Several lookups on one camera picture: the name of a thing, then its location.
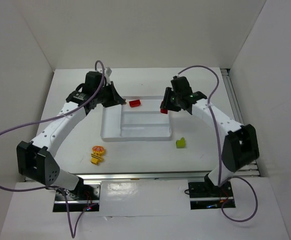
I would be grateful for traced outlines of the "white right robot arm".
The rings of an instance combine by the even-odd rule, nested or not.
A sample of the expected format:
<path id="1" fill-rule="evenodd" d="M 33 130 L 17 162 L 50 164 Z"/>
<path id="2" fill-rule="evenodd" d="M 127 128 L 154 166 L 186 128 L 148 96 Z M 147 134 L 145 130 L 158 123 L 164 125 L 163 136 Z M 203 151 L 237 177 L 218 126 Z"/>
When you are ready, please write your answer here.
<path id="1" fill-rule="evenodd" d="M 160 111 L 187 111 L 217 130 L 217 146 L 221 159 L 217 166 L 204 177 L 211 187 L 221 187 L 242 167 L 260 157 L 256 129 L 235 121 L 208 102 L 202 92 L 193 92 L 186 77 L 174 77 L 172 87 L 165 89 Z"/>

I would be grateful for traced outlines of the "green lego piece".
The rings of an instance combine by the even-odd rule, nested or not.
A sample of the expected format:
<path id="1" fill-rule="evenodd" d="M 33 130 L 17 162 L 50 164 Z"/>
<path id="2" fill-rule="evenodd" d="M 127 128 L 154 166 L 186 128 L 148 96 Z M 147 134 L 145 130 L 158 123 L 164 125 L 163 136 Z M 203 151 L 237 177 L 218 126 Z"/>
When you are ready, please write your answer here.
<path id="1" fill-rule="evenodd" d="M 176 140 L 175 144 L 177 149 L 184 149 L 186 147 L 186 140 L 184 137 L 181 137 L 180 139 Z"/>

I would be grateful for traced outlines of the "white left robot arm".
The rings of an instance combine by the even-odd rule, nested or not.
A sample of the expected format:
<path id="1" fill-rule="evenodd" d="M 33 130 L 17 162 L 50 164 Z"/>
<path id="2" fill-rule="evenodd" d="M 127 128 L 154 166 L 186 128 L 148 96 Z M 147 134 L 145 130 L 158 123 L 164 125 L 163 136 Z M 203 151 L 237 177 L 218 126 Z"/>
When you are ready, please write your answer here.
<path id="1" fill-rule="evenodd" d="M 74 199 L 83 198 L 94 189 L 84 180 L 61 169 L 55 160 L 63 141 L 75 126 L 98 104 L 112 107 L 125 104 L 110 80 L 109 67 L 104 73 L 89 71 L 81 83 L 65 100 L 58 119 L 50 124 L 30 142 L 21 141 L 16 148 L 18 172 L 45 186 L 56 186 L 67 191 Z"/>

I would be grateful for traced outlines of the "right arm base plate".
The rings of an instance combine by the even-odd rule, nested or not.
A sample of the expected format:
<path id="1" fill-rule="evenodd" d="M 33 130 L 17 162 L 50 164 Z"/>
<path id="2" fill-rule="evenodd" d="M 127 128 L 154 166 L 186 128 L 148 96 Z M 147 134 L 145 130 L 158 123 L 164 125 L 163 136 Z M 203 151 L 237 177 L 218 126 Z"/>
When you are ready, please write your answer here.
<path id="1" fill-rule="evenodd" d="M 189 182 L 184 193 L 189 196 L 191 210 L 235 208 L 234 194 L 230 182 L 222 187 L 209 188 L 206 182 Z"/>

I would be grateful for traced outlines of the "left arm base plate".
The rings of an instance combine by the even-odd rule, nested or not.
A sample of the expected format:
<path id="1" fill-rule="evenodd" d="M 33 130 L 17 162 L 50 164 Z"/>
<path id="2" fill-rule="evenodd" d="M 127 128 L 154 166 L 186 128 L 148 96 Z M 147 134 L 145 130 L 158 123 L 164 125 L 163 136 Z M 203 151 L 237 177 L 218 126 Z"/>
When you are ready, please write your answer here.
<path id="1" fill-rule="evenodd" d="M 91 189 L 85 190 L 83 196 L 80 197 L 66 191 L 66 199 L 71 213 L 81 212 L 86 207 L 87 212 L 98 212 L 100 210 L 101 182 L 88 181 L 87 185 L 89 185 Z M 66 200 L 60 190 L 55 192 L 52 211 L 54 213 L 65 213 L 67 211 Z"/>

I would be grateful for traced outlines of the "red lego brick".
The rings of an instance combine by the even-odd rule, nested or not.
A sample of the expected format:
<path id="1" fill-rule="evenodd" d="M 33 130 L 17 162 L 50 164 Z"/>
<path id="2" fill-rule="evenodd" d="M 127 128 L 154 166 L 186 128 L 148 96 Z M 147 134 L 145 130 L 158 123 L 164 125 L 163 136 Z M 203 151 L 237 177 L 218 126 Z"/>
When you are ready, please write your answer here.
<path id="1" fill-rule="evenodd" d="M 163 102 L 161 102 L 161 104 L 160 104 L 160 113 L 161 114 L 168 114 L 168 110 L 166 108 L 164 108 Z"/>
<path id="2" fill-rule="evenodd" d="M 129 101 L 129 106 L 131 108 L 136 108 L 141 106 L 141 101 L 139 99 Z"/>

